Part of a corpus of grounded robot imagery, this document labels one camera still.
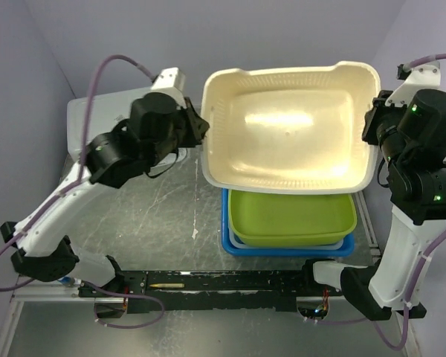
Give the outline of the white translucent plastic bin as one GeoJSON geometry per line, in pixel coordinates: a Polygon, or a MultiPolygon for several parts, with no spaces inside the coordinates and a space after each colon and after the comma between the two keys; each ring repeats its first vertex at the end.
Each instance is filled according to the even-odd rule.
{"type": "MultiPolygon", "coordinates": [[[[120,121],[127,119],[132,102],[149,92],[150,87],[97,95],[93,101],[87,143],[99,134],[110,132],[120,121]]],[[[74,162],[80,157],[86,104],[87,98],[83,97],[71,100],[67,106],[68,153],[74,162]]]]}

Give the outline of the cream perforated basket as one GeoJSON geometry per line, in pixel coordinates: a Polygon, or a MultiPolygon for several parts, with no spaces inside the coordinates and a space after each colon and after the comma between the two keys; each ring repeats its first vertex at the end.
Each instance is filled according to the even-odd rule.
{"type": "Polygon", "coordinates": [[[364,116],[380,88],[371,65],[351,61],[211,74],[201,102],[210,126],[204,177],[216,187],[260,193],[363,190],[377,158],[362,139],[364,116]]]}

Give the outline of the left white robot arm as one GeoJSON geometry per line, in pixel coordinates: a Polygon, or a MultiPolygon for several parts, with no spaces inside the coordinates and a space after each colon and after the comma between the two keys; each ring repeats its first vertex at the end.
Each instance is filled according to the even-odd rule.
{"type": "Polygon", "coordinates": [[[42,282],[73,277],[94,284],[105,296],[120,294],[124,279],[115,259],[73,244],[71,226],[100,196],[149,176],[170,153],[200,145],[209,128],[189,98],[183,106],[158,92],[134,100],[129,118],[85,147],[84,159],[31,217],[1,226],[3,237],[16,248],[10,258],[15,272],[42,282]]]}

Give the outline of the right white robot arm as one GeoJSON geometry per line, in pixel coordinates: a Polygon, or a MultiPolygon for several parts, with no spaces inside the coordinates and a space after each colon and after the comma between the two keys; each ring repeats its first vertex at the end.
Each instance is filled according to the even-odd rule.
{"type": "Polygon", "coordinates": [[[389,95],[382,91],[373,100],[362,134],[388,169],[392,221],[383,255],[367,267],[311,260],[300,278],[307,295],[331,286],[370,321],[393,312],[408,319],[426,315],[417,293],[446,238],[446,92],[421,89],[401,106],[389,95]]]}

